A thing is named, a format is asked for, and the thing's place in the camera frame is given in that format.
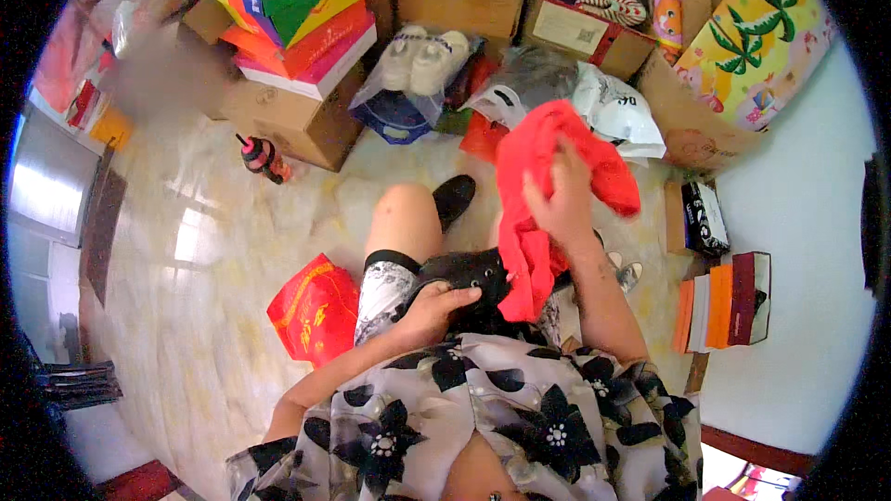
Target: white sneaker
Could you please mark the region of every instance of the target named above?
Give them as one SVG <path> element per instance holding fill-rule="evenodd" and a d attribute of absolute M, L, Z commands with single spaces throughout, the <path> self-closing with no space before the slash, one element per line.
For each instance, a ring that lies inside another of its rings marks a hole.
<path fill-rule="evenodd" d="M 420 26 L 402 28 L 381 55 L 381 81 L 385 90 L 405 91 L 412 76 L 412 59 L 427 42 L 427 30 Z"/>
<path fill-rule="evenodd" d="M 429 37 L 412 61 L 409 89 L 417 95 L 443 92 L 446 80 L 457 72 L 471 55 L 471 44 L 461 32 L 445 32 Z"/>

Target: qr code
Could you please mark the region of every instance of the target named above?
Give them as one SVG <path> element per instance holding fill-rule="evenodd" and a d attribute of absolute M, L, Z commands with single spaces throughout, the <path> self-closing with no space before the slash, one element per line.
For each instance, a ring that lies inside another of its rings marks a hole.
<path fill-rule="evenodd" d="M 583 29 L 583 30 L 579 30 L 579 32 L 578 32 L 578 40 L 580 40 L 580 41 L 585 41 L 585 43 L 590 43 L 591 41 L 594 40 L 594 38 L 595 38 L 596 35 L 597 35 L 597 32 L 596 32 L 596 31 L 588 31 L 588 30 L 585 30 L 585 29 Z"/>

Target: red garment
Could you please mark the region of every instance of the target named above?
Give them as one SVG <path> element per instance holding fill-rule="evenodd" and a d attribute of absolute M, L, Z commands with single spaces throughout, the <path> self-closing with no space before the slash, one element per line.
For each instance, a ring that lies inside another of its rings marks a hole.
<path fill-rule="evenodd" d="M 565 134 L 591 167 L 591 191 L 622 217 L 640 212 L 637 182 L 616 148 L 596 138 L 569 101 L 551 101 L 523 119 L 498 146 L 496 182 L 504 206 L 498 252 L 510 278 L 510 292 L 498 304 L 508 321 L 535 323 L 554 285 L 568 268 L 566 256 L 540 230 L 523 200 L 523 173 L 529 171 L 545 197 L 553 194 L 551 161 L 557 135 Z"/>

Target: black shoe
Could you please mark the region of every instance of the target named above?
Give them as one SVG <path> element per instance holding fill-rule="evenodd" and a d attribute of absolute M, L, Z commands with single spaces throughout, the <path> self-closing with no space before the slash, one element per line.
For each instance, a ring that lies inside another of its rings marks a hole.
<path fill-rule="evenodd" d="M 443 233 L 467 211 L 476 193 L 477 184 L 466 174 L 459 174 L 446 180 L 433 191 L 433 201 L 437 205 L 437 215 Z"/>

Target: floral dress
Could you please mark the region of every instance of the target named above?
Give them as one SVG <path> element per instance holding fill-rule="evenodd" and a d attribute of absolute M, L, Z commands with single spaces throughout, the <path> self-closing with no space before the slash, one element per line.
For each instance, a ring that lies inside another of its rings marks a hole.
<path fill-rule="evenodd" d="M 527 498 L 697 499 L 696 406 L 621 367 L 496 335 L 386 360 L 309 408 L 299 435 L 227 460 L 232 499 L 439 499 L 477 430 Z"/>

